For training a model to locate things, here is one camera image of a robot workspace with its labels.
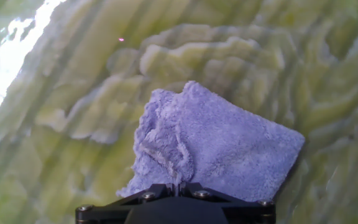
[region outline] screw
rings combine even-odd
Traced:
[[[154,192],[146,192],[142,195],[142,198],[148,200],[148,199],[152,199],[155,197],[155,193]]]
[[[194,197],[196,198],[206,198],[210,196],[210,193],[206,190],[197,190],[196,192],[194,192]]]
[[[88,211],[88,210],[91,210],[92,208],[93,208],[93,205],[81,205],[77,209],[79,211]]]
[[[271,200],[259,200],[258,203],[264,207],[273,205],[273,202]]]

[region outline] green surface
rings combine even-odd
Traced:
[[[279,223],[358,223],[358,1],[195,2],[57,8],[0,107],[0,223],[116,200],[150,92],[187,80],[307,138]]]

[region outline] black mount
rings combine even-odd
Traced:
[[[245,202],[199,183],[153,184],[103,207],[82,205],[76,224],[276,223],[275,204]]]

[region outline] cloth fold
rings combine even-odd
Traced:
[[[231,104],[194,81],[154,90],[135,132],[127,197],[152,184],[199,182],[246,201],[271,199],[305,138]]]

